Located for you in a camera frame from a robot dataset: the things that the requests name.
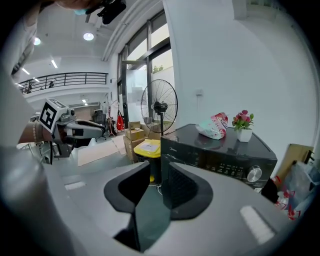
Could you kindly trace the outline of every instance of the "door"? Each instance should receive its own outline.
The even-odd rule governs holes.
[[[122,105],[124,126],[128,122],[140,121],[144,124],[141,107],[148,108],[147,92],[147,62],[144,60],[123,60],[121,67]]]

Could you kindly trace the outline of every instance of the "bracelet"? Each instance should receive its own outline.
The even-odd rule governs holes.
[[[33,132],[34,142],[37,143],[44,140],[43,126],[38,121],[33,122],[32,132]]]
[[[38,141],[37,139],[37,135],[36,135],[36,125],[37,125],[37,122],[34,121],[33,122],[33,128],[32,128],[32,131],[33,131],[33,138],[34,138],[34,142],[36,143]]]

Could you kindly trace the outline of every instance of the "railing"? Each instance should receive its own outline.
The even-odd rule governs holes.
[[[108,73],[72,72],[50,74],[35,77],[19,83],[17,86],[23,94],[47,90],[62,86],[106,85]]]

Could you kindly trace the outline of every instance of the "ceiling light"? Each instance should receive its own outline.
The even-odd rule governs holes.
[[[33,44],[34,44],[35,46],[40,45],[40,44],[41,44],[41,40],[40,40],[40,38],[35,37],[35,38],[34,38],[34,42],[33,42]]]
[[[30,75],[30,73],[26,71],[24,68],[22,68],[22,71],[25,72],[27,75]]]
[[[58,66],[57,66],[57,64],[55,63],[55,61],[52,59],[51,62],[52,62],[52,64],[53,64],[53,66],[57,69]]]
[[[93,40],[95,38],[95,36],[92,33],[85,33],[83,35],[83,38],[84,38],[84,40],[91,41],[91,40]]]

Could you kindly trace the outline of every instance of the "beaded bracelet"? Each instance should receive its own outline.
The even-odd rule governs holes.
[[[34,142],[35,142],[35,143],[38,141],[38,139],[37,139],[37,133],[36,133],[36,125],[37,125],[37,122],[36,122],[36,121],[33,122],[33,129],[32,129],[32,131],[33,131],[33,138],[34,138]]]

